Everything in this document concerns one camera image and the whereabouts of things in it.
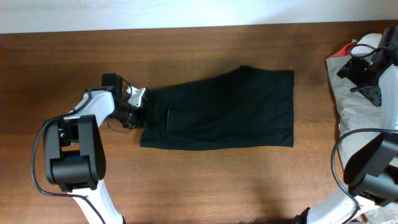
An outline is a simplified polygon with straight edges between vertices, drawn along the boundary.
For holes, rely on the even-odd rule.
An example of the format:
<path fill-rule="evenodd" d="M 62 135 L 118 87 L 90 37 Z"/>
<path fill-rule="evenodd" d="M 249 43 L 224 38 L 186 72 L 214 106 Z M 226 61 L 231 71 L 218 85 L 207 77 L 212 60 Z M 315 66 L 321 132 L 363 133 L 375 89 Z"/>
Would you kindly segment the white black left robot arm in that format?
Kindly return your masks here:
<path fill-rule="evenodd" d="M 44 122 L 45 175 L 57 185 L 58 197 L 73 198 L 89 223 L 124 223 L 104 181 L 106 157 L 99 128 L 109 119 L 124 129 L 144 125 L 147 88 L 135 88 L 115 73 L 105 73 L 101 86 L 85 90 L 70 112 Z"/>

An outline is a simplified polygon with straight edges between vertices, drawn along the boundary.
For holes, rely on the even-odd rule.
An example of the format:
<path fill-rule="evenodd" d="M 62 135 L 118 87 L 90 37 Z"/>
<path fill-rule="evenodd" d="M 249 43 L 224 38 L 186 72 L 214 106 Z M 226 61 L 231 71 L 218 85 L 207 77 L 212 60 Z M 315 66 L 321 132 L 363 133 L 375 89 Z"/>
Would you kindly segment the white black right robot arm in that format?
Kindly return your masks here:
<path fill-rule="evenodd" d="M 321 204 L 294 223 L 353 223 L 358 216 L 397 203 L 397 28 L 364 37 L 347 56 L 328 58 L 341 136 L 331 152 L 340 157 L 343 180 Z"/>

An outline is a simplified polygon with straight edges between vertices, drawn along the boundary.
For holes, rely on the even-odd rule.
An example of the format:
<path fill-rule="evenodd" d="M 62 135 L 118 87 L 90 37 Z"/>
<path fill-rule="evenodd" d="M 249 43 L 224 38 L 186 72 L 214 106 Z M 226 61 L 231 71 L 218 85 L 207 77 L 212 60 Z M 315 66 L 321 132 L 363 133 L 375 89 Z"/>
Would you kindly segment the black shorts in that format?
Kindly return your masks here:
<path fill-rule="evenodd" d="M 147 93 L 142 147 L 207 151 L 294 145 L 294 71 L 242 65 Z"/>

